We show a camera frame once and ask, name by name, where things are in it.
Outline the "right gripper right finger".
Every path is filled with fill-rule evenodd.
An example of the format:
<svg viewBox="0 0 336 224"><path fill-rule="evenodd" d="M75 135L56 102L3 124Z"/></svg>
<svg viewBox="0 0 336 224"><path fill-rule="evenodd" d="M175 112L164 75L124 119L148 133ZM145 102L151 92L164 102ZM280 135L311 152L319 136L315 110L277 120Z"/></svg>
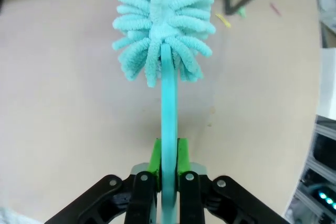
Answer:
<svg viewBox="0 0 336 224"><path fill-rule="evenodd" d="M231 177L210 179L189 159L188 140L177 140L180 224L206 224L205 211L222 224L287 224L286 220Z"/></svg>

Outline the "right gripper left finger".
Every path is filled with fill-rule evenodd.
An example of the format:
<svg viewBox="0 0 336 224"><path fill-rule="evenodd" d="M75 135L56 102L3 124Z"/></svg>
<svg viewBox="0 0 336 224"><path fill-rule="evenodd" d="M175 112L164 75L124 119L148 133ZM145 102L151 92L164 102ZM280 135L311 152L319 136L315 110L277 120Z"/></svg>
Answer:
<svg viewBox="0 0 336 224"><path fill-rule="evenodd" d="M161 182L161 140L149 163L135 165L126 179L106 175L45 224L155 224Z"/></svg>

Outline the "teal chenille duster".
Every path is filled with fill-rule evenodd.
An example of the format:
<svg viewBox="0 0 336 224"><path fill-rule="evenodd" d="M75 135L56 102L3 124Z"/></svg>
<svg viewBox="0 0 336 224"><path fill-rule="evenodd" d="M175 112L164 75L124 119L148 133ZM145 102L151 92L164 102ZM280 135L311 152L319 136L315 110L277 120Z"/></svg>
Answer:
<svg viewBox="0 0 336 224"><path fill-rule="evenodd" d="M212 55L205 40L216 31L210 21L214 0L118 1L112 25L123 37L112 46L121 50L125 77L144 72L151 88L161 81L162 224L175 224L177 82L203 77L196 56Z"/></svg>

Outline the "aluminium equipment rack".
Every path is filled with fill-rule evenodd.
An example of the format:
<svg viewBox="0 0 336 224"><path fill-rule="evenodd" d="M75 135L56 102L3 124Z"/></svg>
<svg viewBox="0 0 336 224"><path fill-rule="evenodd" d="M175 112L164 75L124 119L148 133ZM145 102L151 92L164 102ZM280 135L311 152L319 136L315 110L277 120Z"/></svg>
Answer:
<svg viewBox="0 0 336 224"><path fill-rule="evenodd" d="M336 224L336 121L316 117L312 142L294 198L307 224Z"/></svg>

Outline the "white box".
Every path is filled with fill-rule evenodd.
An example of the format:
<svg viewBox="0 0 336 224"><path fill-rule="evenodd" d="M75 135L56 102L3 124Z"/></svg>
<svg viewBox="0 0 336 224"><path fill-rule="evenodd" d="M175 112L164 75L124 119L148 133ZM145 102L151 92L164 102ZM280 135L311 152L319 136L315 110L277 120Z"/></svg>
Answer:
<svg viewBox="0 0 336 224"><path fill-rule="evenodd" d="M336 48L321 49L319 116L336 121Z"/></svg>

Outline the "yellow paper scrap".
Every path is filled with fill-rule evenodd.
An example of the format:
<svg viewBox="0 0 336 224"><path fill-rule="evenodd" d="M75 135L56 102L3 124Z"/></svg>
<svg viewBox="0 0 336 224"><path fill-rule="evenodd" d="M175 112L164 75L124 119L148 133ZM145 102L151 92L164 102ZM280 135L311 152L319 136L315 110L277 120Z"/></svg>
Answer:
<svg viewBox="0 0 336 224"><path fill-rule="evenodd" d="M215 16L220 19L227 28L231 28L231 23L221 14L215 14Z"/></svg>

